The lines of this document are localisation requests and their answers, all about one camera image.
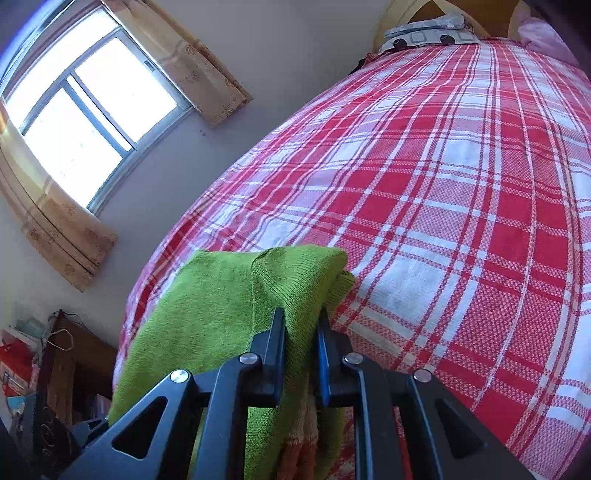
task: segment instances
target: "green sweater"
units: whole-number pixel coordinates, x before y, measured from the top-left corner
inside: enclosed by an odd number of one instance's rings
[[[311,349],[322,305],[329,315],[355,282],[347,255],[306,245],[262,253],[197,251],[181,268],[138,332],[113,396],[117,421],[171,371],[194,374],[248,351],[254,334],[269,328],[276,307],[285,310],[285,385],[281,405],[250,408],[245,479],[272,476],[309,378]],[[315,478],[324,479],[342,442],[340,410],[319,412]]]

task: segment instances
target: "white wall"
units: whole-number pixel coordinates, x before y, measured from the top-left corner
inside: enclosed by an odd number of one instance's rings
[[[388,0],[160,0],[254,100],[212,129],[194,113],[157,145],[100,214],[119,241],[85,293],[26,241],[0,197],[0,326],[62,308],[116,345],[127,295],[163,236],[222,172],[370,49]]]

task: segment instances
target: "window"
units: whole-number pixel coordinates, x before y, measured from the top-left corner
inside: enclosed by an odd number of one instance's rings
[[[39,162],[91,209],[189,106],[103,8],[46,50],[7,101]]]

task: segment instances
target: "bed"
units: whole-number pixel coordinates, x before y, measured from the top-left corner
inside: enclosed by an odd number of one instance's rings
[[[197,249],[344,249],[333,328],[432,370],[538,479],[591,421],[591,84],[509,40],[387,53],[313,99],[184,214],[126,308],[135,334]],[[353,478],[353,424],[332,478]]]

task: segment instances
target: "wooden cabinet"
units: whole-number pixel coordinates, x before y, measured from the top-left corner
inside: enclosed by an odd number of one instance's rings
[[[77,405],[84,398],[97,394],[112,398],[111,378],[117,350],[68,320],[61,311],[53,331],[52,343],[63,350],[46,345],[37,391],[45,391],[49,407],[71,428],[76,423]]]

